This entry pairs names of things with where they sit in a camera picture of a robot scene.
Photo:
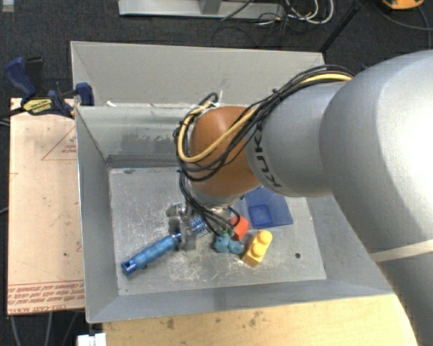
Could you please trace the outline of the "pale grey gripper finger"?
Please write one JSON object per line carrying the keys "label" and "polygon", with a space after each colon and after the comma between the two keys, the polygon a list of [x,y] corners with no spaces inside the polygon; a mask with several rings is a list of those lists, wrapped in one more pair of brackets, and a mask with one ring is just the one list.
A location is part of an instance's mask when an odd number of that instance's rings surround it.
{"label": "pale grey gripper finger", "polygon": [[182,203],[174,203],[165,212],[170,234],[179,234],[181,232],[182,207]]}
{"label": "pale grey gripper finger", "polygon": [[181,234],[180,249],[189,252],[196,249],[197,236],[195,234]]}

